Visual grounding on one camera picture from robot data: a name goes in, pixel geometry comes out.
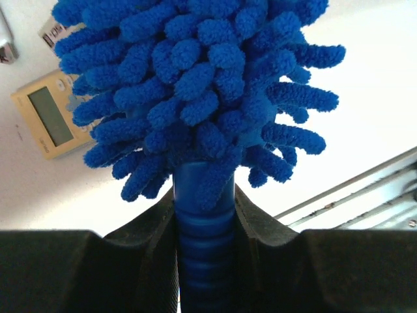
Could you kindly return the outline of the blue microfiber duster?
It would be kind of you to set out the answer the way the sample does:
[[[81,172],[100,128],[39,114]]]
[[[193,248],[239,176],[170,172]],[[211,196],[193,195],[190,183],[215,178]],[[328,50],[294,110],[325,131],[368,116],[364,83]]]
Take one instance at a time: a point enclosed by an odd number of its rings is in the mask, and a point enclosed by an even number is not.
[[[90,168],[124,179],[122,199],[155,198],[173,181],[183,312],[236,312],[234,174],[254,188],[288,181],[297,151],[325,140],[302,124],[338,96],[309,84],[343,46],[310,44],[303,28],[328,1],[59,1],[57,22],[76,30],[55,52],[73,113],[93,124]]]

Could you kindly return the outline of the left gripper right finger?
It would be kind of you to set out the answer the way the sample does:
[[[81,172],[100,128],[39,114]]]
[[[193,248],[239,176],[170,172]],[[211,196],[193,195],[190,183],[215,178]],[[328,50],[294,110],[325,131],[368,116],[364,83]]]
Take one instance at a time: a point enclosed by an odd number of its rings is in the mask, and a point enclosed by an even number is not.
[[[416,233],[297,233],[235,190],[239,312],[415,312]]]

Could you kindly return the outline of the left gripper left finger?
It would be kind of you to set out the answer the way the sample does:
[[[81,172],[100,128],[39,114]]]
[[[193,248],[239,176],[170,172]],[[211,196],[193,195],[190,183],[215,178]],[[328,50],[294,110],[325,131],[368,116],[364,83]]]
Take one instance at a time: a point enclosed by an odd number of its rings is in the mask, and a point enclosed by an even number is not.
[[[2,312],[176,312],[173,193],[101,237],[2,231]]]

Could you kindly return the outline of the yellow grey calculator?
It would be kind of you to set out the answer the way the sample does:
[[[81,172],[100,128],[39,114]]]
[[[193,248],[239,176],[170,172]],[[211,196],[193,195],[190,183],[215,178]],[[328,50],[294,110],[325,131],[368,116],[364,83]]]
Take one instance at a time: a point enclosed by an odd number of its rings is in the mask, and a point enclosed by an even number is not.
[[[98,120],[82,127],[72,121],[74,110],[90,99],[89,96],[77,97],[72,93],[76,78],[76,75],[54,70],[17,89],[10,96],[47,160],[93,140],[90,131],[99,123]]]

